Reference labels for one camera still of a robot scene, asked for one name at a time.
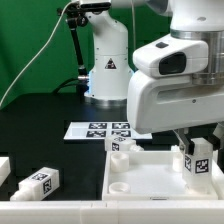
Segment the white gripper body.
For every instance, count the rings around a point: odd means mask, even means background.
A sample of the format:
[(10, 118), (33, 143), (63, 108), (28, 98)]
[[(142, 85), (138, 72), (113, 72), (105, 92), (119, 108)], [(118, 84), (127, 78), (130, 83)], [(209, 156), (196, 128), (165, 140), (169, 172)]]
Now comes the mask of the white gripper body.
[(131, 78), (127, 119), (140, 134), (224, 121), (224, 86), (194, 86), (190, 76)]

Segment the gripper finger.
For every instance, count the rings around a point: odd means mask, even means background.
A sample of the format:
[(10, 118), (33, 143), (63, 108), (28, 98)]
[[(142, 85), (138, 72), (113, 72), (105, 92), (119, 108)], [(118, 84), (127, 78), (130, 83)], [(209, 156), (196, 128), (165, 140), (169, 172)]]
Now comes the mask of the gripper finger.
[(224, 122), (219, 122), (212, 135), (213, 146), (215, 150), (224, 148)]
[(193, 155), (195, 144), (190, 138), (186, 136), (185, 131), (183, 129), (176, 129), (175, 135), (179, 140), (180, 149), (188, 155)]

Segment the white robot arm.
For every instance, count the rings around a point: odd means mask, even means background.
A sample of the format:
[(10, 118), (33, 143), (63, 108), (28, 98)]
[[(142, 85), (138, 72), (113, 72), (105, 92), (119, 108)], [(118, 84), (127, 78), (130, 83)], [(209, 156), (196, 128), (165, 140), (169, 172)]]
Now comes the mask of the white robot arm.
[(140, 0), (171, 18), (170, 32), (133, 52), (127, 119), (137, 132), (224, 122), (224, 0)]

